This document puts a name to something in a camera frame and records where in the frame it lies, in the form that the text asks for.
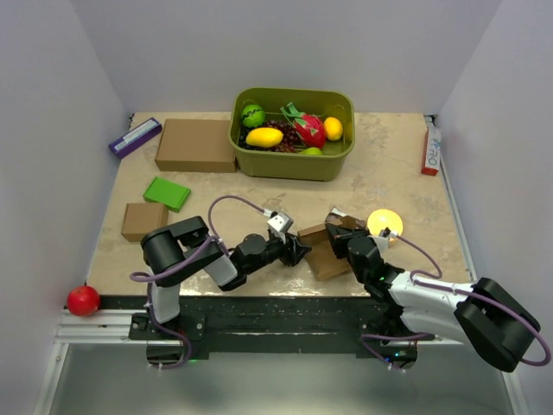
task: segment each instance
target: purple box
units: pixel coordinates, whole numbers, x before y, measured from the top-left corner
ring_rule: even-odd
[[[110,150],[118,158],[123,158],[160,132],[162,132],[162,125],[155,118],[150,118],[112,142]]]

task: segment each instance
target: green plastic basket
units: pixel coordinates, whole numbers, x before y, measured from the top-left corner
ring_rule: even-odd
[[[269,151],[246,150],[238,147],[242,110],[249,104],[260,105],[267,119],[284,119],[280,108],[293,102],[296,108],[314,114],[324,121],[336,117],[344,127],[339,141],[327,141],[322,156]],[[341,171],[346,156],[355,144],[352,101],[341,93],[305,89],[251,88],[243,91],[234,103],[229,139],[234,147],[238,166],[248,176],[277,177],[328,182]]]

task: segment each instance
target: toy lemon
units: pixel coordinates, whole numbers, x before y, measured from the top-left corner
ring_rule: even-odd
[[[366,220],[366,227],[372,235],[380,235],[380,232],[389,228],[401,235],[404,231],[404,222],[399,215],[389,209],[375,210]]]
[[[338,141],[344,134],[344,127],[342,123],[334,117],[328,117],[324,122],[325,132],[327,133],[327,139],[330,141]]]

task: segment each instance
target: red apple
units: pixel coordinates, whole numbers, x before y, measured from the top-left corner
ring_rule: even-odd
[[[100,295],[88,285],[72,290],[67,296],[67,308],[76,316],[94,314],[100,305]]]

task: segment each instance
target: cardboard box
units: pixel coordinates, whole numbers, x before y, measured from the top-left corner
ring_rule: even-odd
[[[352,229],[358,227],[357,220],[351,216],[334,218],[327,222],[338,226],[343,225]],[[297,233],[297,236],[300,242],[313,247],[313,250],[306,257],[306,260],[308,261],[311,271],[315,275],[315,279],[325,281],[352,270],[347,259],[337,259],[334,255],[330,242],[328,241],[327,229],[324,223],[316,227],[302,229]]]
[[[156,156],[161,171],[233,173],[234,149],[229,139],[230,121],[168,119]]]
[[[140,242],[148,233],[167,226],[167,220],[168,210],[162,203],[129,203],[121,234],[129,242]]]

